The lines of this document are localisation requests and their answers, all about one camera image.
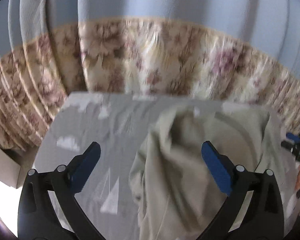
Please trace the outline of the beige hooded jacket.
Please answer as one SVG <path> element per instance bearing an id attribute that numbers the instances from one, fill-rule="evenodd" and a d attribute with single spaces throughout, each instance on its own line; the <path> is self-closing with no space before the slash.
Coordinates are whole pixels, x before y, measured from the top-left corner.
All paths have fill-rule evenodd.
<path id="1" fill-rule="evenodd" d="M 281 147 L 284 131 L 278 116 L 264 108 L 196 115 L 193 107 L 179 106 L 161 113 L 129 175 L 140 239 L 197 236 L 221 208 L 226 196 L 202 159 L 205 141 L 250 172 L 274 172 L 289 232 L 298 214 L 298 168 Z"/>

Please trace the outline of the beige cardboard box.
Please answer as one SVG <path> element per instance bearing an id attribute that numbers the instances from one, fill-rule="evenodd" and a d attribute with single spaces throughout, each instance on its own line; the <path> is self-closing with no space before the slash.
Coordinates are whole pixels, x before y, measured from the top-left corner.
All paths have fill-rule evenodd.
<path id="1" fill-rule="evenodd" d="M 0 149 L 0 181 L 15 189 L 21 187 L 27 172 L 32 168 L 38 147 L 20 150 Z"/>

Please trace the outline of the grey patterned bed sheet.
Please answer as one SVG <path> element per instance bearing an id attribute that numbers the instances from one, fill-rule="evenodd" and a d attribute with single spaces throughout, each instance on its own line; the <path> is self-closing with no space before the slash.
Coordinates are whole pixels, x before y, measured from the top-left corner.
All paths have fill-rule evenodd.
<path id="1" fill-rule="evenodd" d="M 150 127 L 161 113 L 179 106 L 193 107 L 196 115 L 253 107 L 274 112 L 268 107 L 185 97 L 72 93 L 48 130 L 34 165 L 39 172 L 52 171 L 98 142 L 101 158 L 76 200 L 107 239 L 140 239 L 130 171 Z"/>

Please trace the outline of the blue floral curtain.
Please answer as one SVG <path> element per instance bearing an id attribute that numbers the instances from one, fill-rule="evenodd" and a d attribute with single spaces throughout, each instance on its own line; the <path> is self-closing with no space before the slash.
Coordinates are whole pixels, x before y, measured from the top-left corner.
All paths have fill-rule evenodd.
<path id="1" fill-rule="evenodd" d="M 300 0 L 0 0 L 0 148 L 76 91 L 257 103 L 300 132 Z"/>

